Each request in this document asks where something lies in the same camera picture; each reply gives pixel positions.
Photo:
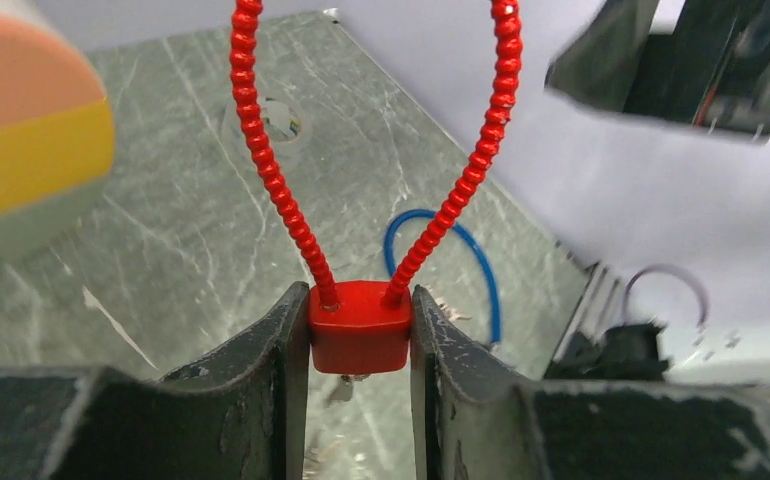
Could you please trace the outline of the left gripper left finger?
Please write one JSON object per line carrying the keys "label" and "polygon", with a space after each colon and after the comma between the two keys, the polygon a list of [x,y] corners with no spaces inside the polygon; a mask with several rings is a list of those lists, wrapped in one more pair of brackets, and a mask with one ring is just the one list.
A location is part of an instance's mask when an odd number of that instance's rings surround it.
{"label": "left gripper left finger", "polygon": [[0,479],[298,479],[308,286],[157,381],[0,368]]}

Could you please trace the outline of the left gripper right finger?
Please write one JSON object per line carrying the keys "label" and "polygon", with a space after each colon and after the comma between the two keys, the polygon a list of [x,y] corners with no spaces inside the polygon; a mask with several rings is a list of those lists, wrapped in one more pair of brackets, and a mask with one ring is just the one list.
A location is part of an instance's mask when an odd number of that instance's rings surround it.
{"label": "left gripper right finger", "polygon": [[412,296],[419,479],[770,479],[770,401],[744,389],[531,380]]}

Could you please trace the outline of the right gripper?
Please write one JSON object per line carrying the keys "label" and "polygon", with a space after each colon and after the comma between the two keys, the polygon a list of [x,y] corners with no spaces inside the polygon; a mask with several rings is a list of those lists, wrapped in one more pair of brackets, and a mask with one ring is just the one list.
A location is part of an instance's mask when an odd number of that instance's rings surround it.
{"label": "right gripper", "polygon": [[770,1],[687,1],[674,30],[657,2],[606,1],[550,63],[545,86],[595,110],[770,134]]}

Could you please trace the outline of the small red lock key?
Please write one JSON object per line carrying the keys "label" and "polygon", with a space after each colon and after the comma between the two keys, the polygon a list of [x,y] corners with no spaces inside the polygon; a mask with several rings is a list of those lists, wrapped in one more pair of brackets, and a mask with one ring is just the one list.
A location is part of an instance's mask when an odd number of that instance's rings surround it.
{"label": "small red lock key", "polygon": [[332,390],[326,397],[324,404],[326,407],[338,403],[345,403],[352,399],[354,386],[368,378],[368,375],[341,375]]}

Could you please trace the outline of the red cable lock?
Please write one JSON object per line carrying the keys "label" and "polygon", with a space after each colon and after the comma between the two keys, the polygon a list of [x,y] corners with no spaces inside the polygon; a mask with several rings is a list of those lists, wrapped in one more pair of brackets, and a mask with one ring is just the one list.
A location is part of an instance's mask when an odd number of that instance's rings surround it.
{"label": "red cable lock", "polygon": [[400,370],[408,358],[410,329],[416,319],[411,282],[485,180],[510,120],[521,69],[519,5],[495,1],[490,7],[496,38],[495,75],[479,139],[466,166],[404,258],[386,256],[382,267],[368,260],[357,266],[343,261],[331,267],[327,257],[346,254],[350,235],[360,230],[365,215],[383,206],[397,185],[409,178],[399,161],[399,150],[404,143],[418,142],[419,136],[402,135],[390,127],[395,118],[390,103],[400,90],[391,81],[378,83],[373,97],[338,126],[339,132],[357,132],[363,142],[357,153],[340,148],[337,165],[316,177],[323,187],[319,204],[324,221],[320,228],[312,227],[292,194],[265,128],[255,72],[262,9],[259,1],[239,1],[232,13],[231,93],[251,161],[313,279],[307,324],[314,367],[348,376]]}

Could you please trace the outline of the beige drawer cabinet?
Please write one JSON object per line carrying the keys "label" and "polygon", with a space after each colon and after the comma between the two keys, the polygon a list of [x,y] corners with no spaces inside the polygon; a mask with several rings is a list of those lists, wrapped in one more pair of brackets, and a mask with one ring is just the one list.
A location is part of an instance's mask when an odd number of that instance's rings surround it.
{"label": "beige drawer cabinet", "polygon": [[0,1],[0,267],[44,247],[103,191],[115,128],[96,70],[29,1]]}

